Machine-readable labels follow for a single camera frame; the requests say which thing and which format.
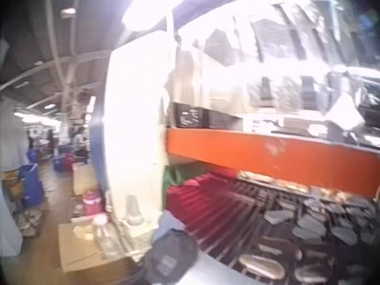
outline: factory floor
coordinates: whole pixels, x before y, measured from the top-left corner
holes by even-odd
[[[24,239],[19,256],[1,259],[9,285],[68,284],[59,259],[58,225],[69,222],[72,174],[55,172],[51,161],[40,165],[39,173],[45,191],[42,231]]]

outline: gray cloth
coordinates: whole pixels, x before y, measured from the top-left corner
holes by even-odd
[[[153,235],[152,242],[164,236],[171,229],[185,230],[185,224],[178,220],[173,214],[165,210],[159,220],[159,228]]]

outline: pink thermos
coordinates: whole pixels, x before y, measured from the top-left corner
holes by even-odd
[[[82,196],[83,210],[86,216],[103,212],[102,198],[98,191],[85,191]]]

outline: blue trash bin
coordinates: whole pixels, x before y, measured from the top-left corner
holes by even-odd
[[[26,153],[29,163],[37,163],[37,151],[36,150],[28,150]]]
[[[64,166],[63,166],[63,157],[62,156],[55,156],[53,157],[53,168],[55,171],[64,171]]]
[[[43,200],[43,187],[38,176],[38,164],[27,164],[19,168],[21,183],[23,184],[23,206],[34,207]]]

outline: person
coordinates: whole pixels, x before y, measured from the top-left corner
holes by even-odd
[[[47,140],[49,141],[50,152],[54,155],[54,135],[52,129],[47,131]]]
[[[81,126],[78,128],[77,134],[74,137],[74,152],[75,156],[84,157],[86,162],[88,160],[88,151],[86,142],[83,137],[84,128]]]
[[[27,129],[26,130],[26,133],[28,134],[28,142],[29,142],[29,150],[33,149],[33,139],[32,137],[30,136],[30,131]]]

